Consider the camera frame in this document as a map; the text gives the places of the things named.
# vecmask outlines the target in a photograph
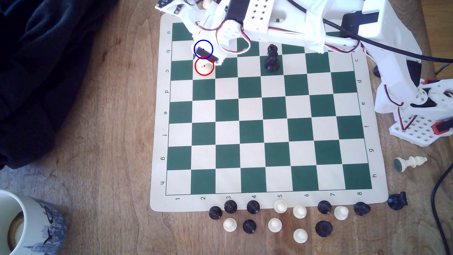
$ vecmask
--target black chess piece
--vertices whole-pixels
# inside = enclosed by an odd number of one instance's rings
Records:
[[[250,200],[247,203],[247,211],[251,214],[257,214],[260,211],[260,204],[255,200]]]
[[[315,226],[316,234],[320,237],[328,237],[332,233],[333,226],[328,221],[320,221]]]
[[[357,202],[354,205],[354,212],[359,216],[365,216],[365,214],[371,211],[371,207],[364,202]]]
[[[390,195],[387,204],[395,211],[403,209],[407,205],[406,192]]]
[[[322,214],[329,214],[332,210],[332,205],[328,201],[322,200],[318,203],[318,210]]]
[[[242,229],[247,234],[252,234],[256,231],[256,223],[253,220],[246,220],[242,224]]]
[[[277,46],[271,44],[267,47],[267,58],[264,61],[264,68],[269,72],[277,71],[280,68],[280,60],[277,58],[278,54]]]
[[[213,206],[209,209],[209,217],[213,220],[218,220],[222,217],[222,209],[218,206]]]
[[[223,207],[227,213],[235,213],[237,210],[237,204],[233,200],[227,200]]]

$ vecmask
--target chessboard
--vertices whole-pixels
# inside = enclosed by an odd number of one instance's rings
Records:
[[[328,34],[338,32],[327,30]],[[252,42],[208,76],[195,71],[192,35],[160,24],[150,205],[208,211],[233,199],[273,208],[367,204],[388,191],[366,56],[273,43],[280,68]],[[246,41],[238,39],[234,50]]]

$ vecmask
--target white chess piece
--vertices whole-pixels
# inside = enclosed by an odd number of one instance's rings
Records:
[[[425,163],[427,160],[428,160],[427,158],[421,156],[416,157],[410,156],[408,160],[404,160],[400,157],[397,157],[393,161],[393,165],[395,166],[398,172],[402,173],[407,167],[411,166],[412,168],[415,168],[416,166]]]
[[[335,215],[335,218],[337,218],[340,221],[345,220],[348,214],[349,209],[344,206],[337,206],[333,211],[333,215]]]
[[[267,224],[267,227],[270,231],[277,233],[282,229],[282,222],[277,218],[272,218]]]
[[[296,229],[296,231],[294,231],[293,238],[294,238],[294,241],[296,241],[300,244],[303,244],[304,242],[307,241],[308,234],[305,230],[299,228],[299,229]]]
[[[237,222],[233,218],[228,218],[223,222],[223,228],[228,232],[233,232],[237,228]]]
[[[286,212],[286,209],[288,209],[288,205],[286,204],[286,202],[282,199],[279,199],[277,201],[275,201],[274,203],[274,210],[278,213],[284,213]]]
[[[305,216],[307,216],[307,208],[303,205],[296,205],[293,208],[293,214],[298,219],[305,218]]]

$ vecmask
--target wooden table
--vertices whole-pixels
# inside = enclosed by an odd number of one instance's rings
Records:
[[[121,0],[97,35],[90,66],[78,99],[57,135],[55,149],[22,169],[0,171],[0,188],[54,203],[67,217],[68,234],[61,254],[442,254],[443,245],[433,219],[430,194],[453,162],[446,138],[420,148],[388,134],[391,114],[377,114],[389,193],[406,191],[409,206],[391,210],[386,203],[371,205],[365,217],[352,206],[345,221],[333,213],[309,208],[297,220],[290,210],[278,217],[281,232],[268,231],[277,216],[262,210],[251,216],[258,230],[246,235],[227,233],[207,212],[160,213],[149,206],[153,151],[155,88],[158,65],[159,19],[155,1]],[[393,7],[414,33],[424,54],[431,54],[418,0],[394,0]],[[432,77],[424,63],[422,77]],[[371,75],[374,89],[379,80]],[[397,173],[395,157],[426,156],[428,162]],[[437,210],[452,244],[453,174],[436,196]],[[232,216],[239,223],[247,211]],[[314,225],[329,220],[328,238]],[[305,229],[305,244],[293,240]]]

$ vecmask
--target mug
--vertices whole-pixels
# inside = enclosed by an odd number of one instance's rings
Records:
[[[56,255],[66,230],[56,206],[0,190],[0,255]]]

